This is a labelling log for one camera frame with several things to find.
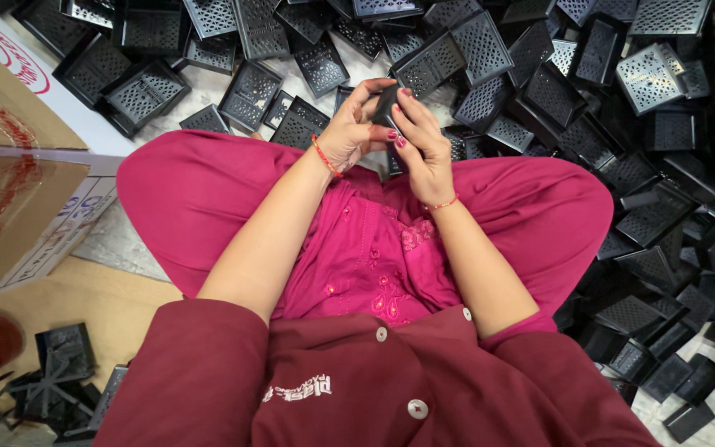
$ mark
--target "cardboard box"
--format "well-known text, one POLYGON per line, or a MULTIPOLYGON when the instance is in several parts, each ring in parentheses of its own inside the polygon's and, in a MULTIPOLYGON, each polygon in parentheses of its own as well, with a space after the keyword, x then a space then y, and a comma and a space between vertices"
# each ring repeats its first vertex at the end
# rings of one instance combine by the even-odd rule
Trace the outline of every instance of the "cardboard box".
POLYGON ((134 144, 0 19, 0 292, 43 278, 114 201, 134 144))

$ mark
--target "woman's right hand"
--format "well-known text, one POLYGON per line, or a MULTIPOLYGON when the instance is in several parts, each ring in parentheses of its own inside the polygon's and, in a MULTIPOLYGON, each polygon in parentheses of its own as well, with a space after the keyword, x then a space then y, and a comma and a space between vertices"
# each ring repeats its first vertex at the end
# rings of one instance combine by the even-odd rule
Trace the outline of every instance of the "woman's right hand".
POLYGON ((410 168, 410 188, 427 206, 447 204, 454 197, 451 142, 440 133, 438 119, 409 89, 400 88, 393 106, 393 122, 402 136, 393 143, 410 168))

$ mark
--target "forearm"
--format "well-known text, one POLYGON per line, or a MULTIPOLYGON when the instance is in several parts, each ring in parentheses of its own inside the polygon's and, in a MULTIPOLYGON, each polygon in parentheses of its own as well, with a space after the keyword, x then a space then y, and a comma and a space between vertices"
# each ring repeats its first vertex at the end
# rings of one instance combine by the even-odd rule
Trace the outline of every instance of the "forearm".
POLYGON ((316 151, 308 150, 233 237, 198 298, 232 302, 269 323, 331 176, 316 151))
POLYGON ((468 209, 457 201, 432 210, 462 300, 481 338, 540 310, 515 270, 492 245, 468 209))

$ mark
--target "woman's left hand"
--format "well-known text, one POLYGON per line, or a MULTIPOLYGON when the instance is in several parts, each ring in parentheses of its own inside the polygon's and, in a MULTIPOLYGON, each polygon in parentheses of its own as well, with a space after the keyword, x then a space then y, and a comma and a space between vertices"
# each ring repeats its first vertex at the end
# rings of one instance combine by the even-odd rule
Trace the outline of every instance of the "woman's left hand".
MULTIPOLYGON (((316 142, 330 164, 340 173, 355 165, 367 153, 386 150, 385 143, 399 135, 396 131, 369 122, 377 108, 378 97, 369 98, 396 84, 395 79, 367 79, 355 87, 344 101, 338 113, 322 132, 316 142)), ((313 145, 309 150, 316 150, 313 145)))

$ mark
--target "red thread bracelet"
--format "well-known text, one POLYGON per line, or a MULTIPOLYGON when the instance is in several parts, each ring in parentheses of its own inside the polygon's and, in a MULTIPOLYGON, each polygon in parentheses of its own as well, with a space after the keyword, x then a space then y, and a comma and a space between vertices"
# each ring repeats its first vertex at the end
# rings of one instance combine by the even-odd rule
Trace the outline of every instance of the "red thread bracelet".
POLYGON ((459 194, 456 194, 456 195, 454 196, 454 199, 453 199, 451 202, 447 203, 447 204, 435 205, 435 206, 433 206, 433 207, 427 207, 426 205, 423 205, 423 209, 429 211, 430 208, 432 208, 432 209, 439 209, 439 208, 447 207, 447 206, 449 206, 449 205, 453 205, 454 202, 457 201, 457 199, 459 199, 459 194))
POLYGON ((324 153, 322 152, 322 148, 320 148, 319 144, 316 142, 316 134, 311 134, 311 142, 313 142, 313 147, 316 148, 316 151, 319 152, 319 157, 322 157, 322 161, 324 161, 324 164, 327 165, 327 167, 330 168, 331 171, 333 171, 333 173, 335 174, 335 177, 337 177, 337 178, 344 177, 344 174, 340 173, 339 171, 336 171, 335 168, 327 160, 327 157, 324 156, 324 153))

